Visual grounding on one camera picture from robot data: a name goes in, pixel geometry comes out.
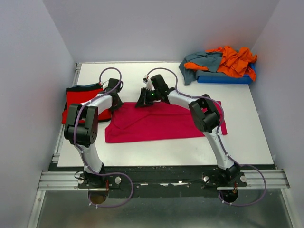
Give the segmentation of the crimson pink t-shirt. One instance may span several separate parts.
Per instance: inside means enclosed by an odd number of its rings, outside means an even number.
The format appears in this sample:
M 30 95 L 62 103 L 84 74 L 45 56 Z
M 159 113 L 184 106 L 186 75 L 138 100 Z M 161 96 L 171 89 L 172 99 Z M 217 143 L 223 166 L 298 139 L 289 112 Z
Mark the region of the crimson pink t-shirt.
M 105 129 L 106 143 L 133 143 L 153 140 L 203 137 L 194 125 L 190 111 L 167 103 L 136 108 L 127 102 L 114 111 Z

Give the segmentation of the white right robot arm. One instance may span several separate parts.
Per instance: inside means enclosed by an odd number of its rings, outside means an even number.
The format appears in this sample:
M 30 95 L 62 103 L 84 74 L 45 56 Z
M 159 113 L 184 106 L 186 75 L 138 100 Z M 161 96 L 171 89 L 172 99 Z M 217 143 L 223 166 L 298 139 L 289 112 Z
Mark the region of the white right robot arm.
M 177 88 L 169 88 L 161 75 L 151 78 L 145 76 L 143 82 L 145 87 L 141 88 L 135 107 L 148 107 L 160 101 L 189 110 L 195 127 L 207 138 L 216 157 L 219 170 L 214 177 L 209 174 L 209 179 L 218 186 L 229 186 L 234 183 L 240 173 L 240 165 L 230 158 L 224 147 L 221 132 L 223 118 L 217 110 L 220 104 L 208 95 L 190 96 L 178 91 Z

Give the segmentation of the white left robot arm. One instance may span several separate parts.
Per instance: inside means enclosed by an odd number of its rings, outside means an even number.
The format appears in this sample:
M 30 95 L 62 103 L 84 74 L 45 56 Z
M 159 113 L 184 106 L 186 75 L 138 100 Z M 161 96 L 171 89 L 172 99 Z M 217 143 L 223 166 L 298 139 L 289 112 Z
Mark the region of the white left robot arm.
M 83 162 L 84 182 L 96 188 L 105 183 L 105 167 L 100 160 L 95 141 L 98 134 L 98 116 L 105 110 L 119 109 L 123 102 L 118 93 L 123 82 L 111 78 L 102 92 L 80 104 L 71 104 L 65 124 L 64 137 L 73 145 Z

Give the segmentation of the folded teal t-shirt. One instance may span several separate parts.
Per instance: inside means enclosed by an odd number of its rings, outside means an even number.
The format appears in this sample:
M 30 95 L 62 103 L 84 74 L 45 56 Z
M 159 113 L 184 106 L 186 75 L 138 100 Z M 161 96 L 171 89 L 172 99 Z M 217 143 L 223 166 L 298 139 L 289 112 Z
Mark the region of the folded teal t-shirt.
M 91 88 L 91 87 L 97 87 L 99 88 L 100 87 L 100 84 L 99 83 L 95 83 L 95 84 L 89 84 L 89 85 L 77 85 L 78 87 L 81 87 L 81 88 Z

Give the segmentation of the folded red t-shirt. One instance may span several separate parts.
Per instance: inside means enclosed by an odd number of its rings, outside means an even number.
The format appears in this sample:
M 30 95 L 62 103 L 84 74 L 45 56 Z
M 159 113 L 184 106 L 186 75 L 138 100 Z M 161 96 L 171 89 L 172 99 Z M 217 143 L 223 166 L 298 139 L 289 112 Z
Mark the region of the folded red t-shirt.
M 66 105 L 62 112 L 61 124 L 66 124 L 68 110 L 71 104 L 81 104 L 87 102 L 88 100 L 94 98 L 98 93 L 102 92 L 102 88 L 67 88 L 66 90 Z M 109 109 L 106 109 L 101 114 L 98 115 L 98 122 L 110 121 L 112 113 Z

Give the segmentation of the grey-blue t-shirt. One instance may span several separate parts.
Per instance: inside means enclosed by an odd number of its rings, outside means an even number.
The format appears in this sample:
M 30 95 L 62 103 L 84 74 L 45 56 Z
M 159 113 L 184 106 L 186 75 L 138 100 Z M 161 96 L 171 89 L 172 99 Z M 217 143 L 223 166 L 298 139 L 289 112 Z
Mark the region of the grey-blue t-shirt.
M 197 52 L 187 55 L 179 65 L 184 78 L 184 85 L 190 85 L 197 81 L 199 76 L 226 76 L 224 73 L 217 72 L 222 61 L 220 52 Z

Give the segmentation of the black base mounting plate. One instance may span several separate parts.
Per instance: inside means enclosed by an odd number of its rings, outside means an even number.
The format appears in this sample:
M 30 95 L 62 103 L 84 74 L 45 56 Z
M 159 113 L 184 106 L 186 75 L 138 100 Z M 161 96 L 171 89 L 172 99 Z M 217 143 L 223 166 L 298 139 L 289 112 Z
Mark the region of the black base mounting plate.
M 105 167 L 104 176 L 75 174 L 78 188 L 115 199 L 216 197 L 247 185 L 243 172 L 228 175 L 217 166 Z

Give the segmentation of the orange t-shirt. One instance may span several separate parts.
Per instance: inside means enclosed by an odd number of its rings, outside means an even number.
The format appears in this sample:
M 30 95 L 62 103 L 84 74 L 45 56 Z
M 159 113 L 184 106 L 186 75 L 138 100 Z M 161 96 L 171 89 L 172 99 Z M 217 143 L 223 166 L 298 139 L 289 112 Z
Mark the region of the orange t-shirt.
M 231 46 L 223 46 L 205 50 L 204 52 L 222 53 L 222 61 L 217 72 L 235 78 L 240 78 L 244 74 L 248 74 L 250 78 L 255 81 L 257 74 L 252 65 L 256 63 L 257 55 L 253 55 L 249 48 L 242 47 L 239 50 L 235 50 Z

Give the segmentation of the blue plastic bin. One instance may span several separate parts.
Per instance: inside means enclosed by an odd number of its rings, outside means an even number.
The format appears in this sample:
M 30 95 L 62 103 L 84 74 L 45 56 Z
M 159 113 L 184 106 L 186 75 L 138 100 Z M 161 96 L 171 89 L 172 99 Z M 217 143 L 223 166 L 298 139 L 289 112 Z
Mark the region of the blue plastic bin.
M 198 83 L 212 84 L 245 84 L 249 85 L 253 82 L 248 74 L 244 74 L 240 78 L 230 77 L 223 73 L 210 73 L 205 71 L 196 72 Z

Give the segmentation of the aluminium extrusion rail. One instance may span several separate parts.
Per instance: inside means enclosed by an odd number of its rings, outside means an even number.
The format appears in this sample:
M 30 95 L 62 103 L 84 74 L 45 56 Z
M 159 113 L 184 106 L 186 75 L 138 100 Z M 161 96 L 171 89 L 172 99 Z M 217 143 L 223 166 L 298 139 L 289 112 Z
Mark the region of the aluminium extrusion rail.
M 261 170 L 265 180 L 256 170 L 243 170 L 246 177 L 246 185 L 237 186 L 239 190 L 257 190 L 263 189 L 289 189 L 290 184 L 284 170 Z M 78 180 L 74 177 L 73 171 L 44 171 L 41 174 L 38 190 L 39 191 L 68 191 L 68 190 L 88 190 L 105 191 L 106 188 L 94 188 L 85 184 L 80 188 Z

